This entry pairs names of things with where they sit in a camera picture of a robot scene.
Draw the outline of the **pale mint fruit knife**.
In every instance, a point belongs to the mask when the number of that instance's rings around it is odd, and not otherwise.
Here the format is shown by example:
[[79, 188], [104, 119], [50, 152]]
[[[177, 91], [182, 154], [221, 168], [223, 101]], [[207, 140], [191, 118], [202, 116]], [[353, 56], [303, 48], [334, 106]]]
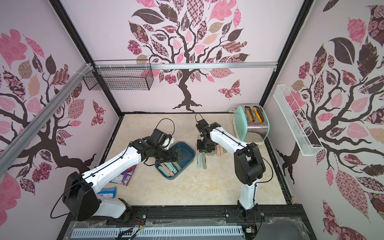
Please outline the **pale mint fruit knife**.
[[198, 159], [197, 159], [197, 168], [200, 169], [202, 166], [202, 154], [198, 154]]

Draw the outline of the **teal plastic storage box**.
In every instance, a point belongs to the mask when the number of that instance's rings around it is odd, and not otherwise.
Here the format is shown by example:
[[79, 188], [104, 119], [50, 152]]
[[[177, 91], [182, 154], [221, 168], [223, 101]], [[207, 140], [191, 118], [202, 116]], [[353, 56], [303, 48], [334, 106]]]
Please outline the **teal plastic storage box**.
[[164, 178], [173, 180], [193, 162], [196, 152], [185, 142], [177, 142], [169, 150], [176, 154], [177, 159], [171, 162], [155, 163], [155, 168]]

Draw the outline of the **pale olive fruit knife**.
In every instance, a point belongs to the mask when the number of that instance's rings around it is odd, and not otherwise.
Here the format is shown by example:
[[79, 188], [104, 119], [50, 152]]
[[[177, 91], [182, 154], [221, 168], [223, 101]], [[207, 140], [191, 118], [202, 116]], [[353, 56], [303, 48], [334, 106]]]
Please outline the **pale olive fruit knife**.
[[206, 170], [207, 169], [206, 153], [203, 152], [201, 157], [202, 157], [202, 167], [204, 170]]

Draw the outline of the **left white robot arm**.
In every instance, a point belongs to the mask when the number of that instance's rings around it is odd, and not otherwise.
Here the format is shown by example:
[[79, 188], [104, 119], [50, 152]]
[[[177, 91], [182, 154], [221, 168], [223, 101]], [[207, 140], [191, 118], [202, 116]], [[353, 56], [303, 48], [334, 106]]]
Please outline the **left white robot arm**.
[[122, 153], [104, 164], [82, 174], [70, 174], [63, 194], [63, 203], [78, 221], [85, 221], [94, 216], [121, 218], [127, 212], [128, 204], [123, 200], [100, 197], [97, 193], [126, 169], [147, 158], [154, 158], [159, 163], [183, 160], [179, 149], [163, 148], [137, 139]]

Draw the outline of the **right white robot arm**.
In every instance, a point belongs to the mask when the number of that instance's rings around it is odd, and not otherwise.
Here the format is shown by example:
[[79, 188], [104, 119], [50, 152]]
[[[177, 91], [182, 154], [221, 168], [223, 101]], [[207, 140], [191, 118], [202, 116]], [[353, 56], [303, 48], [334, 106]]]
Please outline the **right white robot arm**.
[[204, 119], [197, 122], [200, 133], [197, 150], [211, 153], [217, 146], [223, 147], [234, 157], [234, 169], [238, 180], [243, 184], [239, 204], [246, 215], [257, 209], [257, 187], [266, 171], [265, 160], [255, 143], [245, 143], [224, 130], [218, 123], [208, 124]]

